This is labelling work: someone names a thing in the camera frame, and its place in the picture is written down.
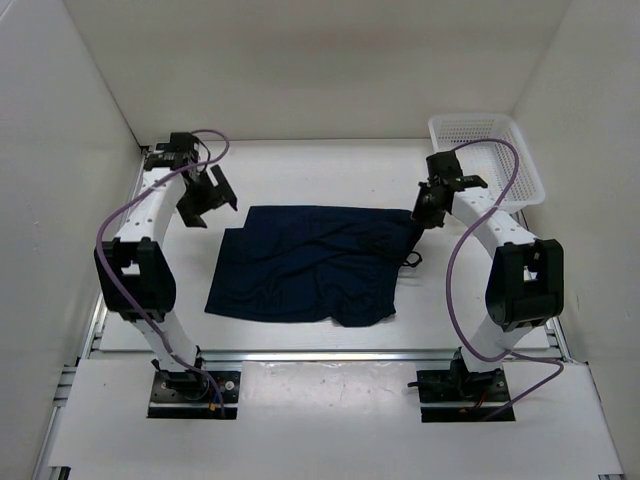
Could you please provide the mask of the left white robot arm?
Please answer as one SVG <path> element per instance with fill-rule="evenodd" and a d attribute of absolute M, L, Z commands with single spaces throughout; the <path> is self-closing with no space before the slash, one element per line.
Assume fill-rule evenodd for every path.
<path fill-rule="evenodd" d="M 206 395 L 210 377 L 175 312 L 177 284 L 163 253 L 165 235 L 174 215 L 187 228 L 205 228 L 205 213 L 238 207 L 219 165 L 230 141 L 216 131 L 223 147 L 213 154 L 204 133 L 173 132 L 145 154 L 138 192 L 104 220 L 94 248 L 107 309 L 143 335 L 156 355 L 156 369 L 177 374 L 175 388 L 188 400 Z"/>

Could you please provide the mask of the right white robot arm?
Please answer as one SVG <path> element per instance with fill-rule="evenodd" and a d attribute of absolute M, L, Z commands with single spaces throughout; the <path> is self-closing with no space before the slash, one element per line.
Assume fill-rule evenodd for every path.
<path fill-rule="evenodd" d="M 446 215 L 462 222 L 460 237 L 447 264 L 445 301 L 462 342 L 463 366 L 449 375 L 449 387 L 470 400 L 486 384 L 483 373 L 500 367 L 516 344 L 533 329 L 558 316 L 564 307 L 564 250 L 554 240 L 541 240 L 492 199 L 487 183 L 463 173 L 456 152 L 426 159 L 428 179 L 419 184 L 412 219 L 427 229 L 442 227 Z M 464 336 L 457 320 L 452 290 L 455 260 L 469 237 L 475 237 L 492 259 L 485 290 L 486 315 L 473 337 Z"/>

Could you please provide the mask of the navy blue shorts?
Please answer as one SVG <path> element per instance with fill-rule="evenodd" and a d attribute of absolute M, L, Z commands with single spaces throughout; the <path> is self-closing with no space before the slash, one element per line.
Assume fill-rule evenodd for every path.
<path fill-rule="evenodd" d="M 225 231 L 205 312 L 264 323 L 328 318 L 346 328 L 393 316 L 398 274 L 422 257 L 408 210 L 253 206 Z"/>

